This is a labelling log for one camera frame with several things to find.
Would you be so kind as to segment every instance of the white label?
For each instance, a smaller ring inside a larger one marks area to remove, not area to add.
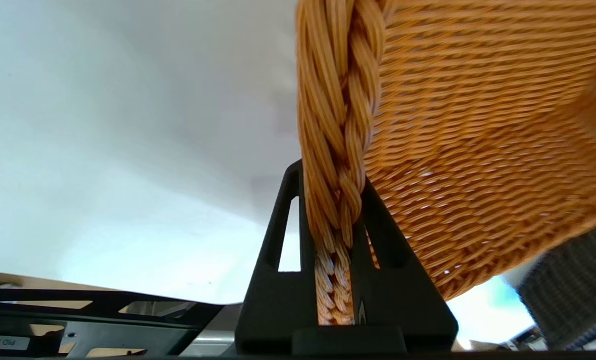
[[[26,350],[29,346],[29,338],[21,336],[0,336],[0,349],[5,350]]]

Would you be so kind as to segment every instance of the orange braided rope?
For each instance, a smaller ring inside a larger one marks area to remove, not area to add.
[[[392,8],[392,0],[301,0],[296,10],[298,127],[323,325],[353,320],[348,248],[362,209]]]

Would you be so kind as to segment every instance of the black plastic bracket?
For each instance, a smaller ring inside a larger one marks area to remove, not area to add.
[[[353,226],[355,326],[318,326],[314,243],[302,161],[287,169],[236,328],[239,354],[404,354],[450,351],[458,324],[367,179]],[[300,204],[301,271],[278,272],[291,200]],[[380,268],[371,260],[371,239]]]

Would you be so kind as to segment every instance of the orange woven fabric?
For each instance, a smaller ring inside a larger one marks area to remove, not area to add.
[[[314,2],[327,9],[336,0]],[[364,166],[445,299],[596,226],[596,0],[397,0],[391,16],[372,14],[350,15],[373,25],[387,19],[384,54],[374,56],[382,104]],[[309,224],[323,249],[314,228],[328,226],[336,234],[344,228],[341,202],[352,201],[341,191],[342,166],[363,169],[344,162],[356,154],[336,147],[322,118],[306,115],[317,111],[307,95],[338,109],[332,118],[343,138],[336,141],[349,141],[347,121],[355,109],[349,92],[342,91],[342,107],[320,93],[307,94],[325,89],[323,78],[344,89],[348,77],[304,56],[301,39],[312,25],[300,15],[296,20],[300,140],[303,160],[311,157],[304,162],[305,183],[327,184],[306,193]],[[328,20],[321,40],[344,27]],[[370,39],[366,27],[357,30]],[[333,48],[331,41],[323,44]],[[347,51],[354,53],[350,45]],[[301,73],[307,62],[319,69],[316,76]],[[348,64],[360,71],[373,66],[354,57]],[[360,139],[371,138],[370,128],[361,128],[368,132]],[[307,132],[324,145],[305,141]],[[328,159],[333,173],[320,166]],[[329,209],[314,200],[327,197]],[[319,256],[320,265],[339,261],[341,251],[330,248],[345,242],[331,239],[327,251],[319,251],[331,258]],[[346,321],[336,312],[349,307],[348,298],[342,305],[327,301],[336,296],[329,290],[345,279],[328,270],[316,271],[318,288],[332,294],[318,294],[324,324],[323,317]]]

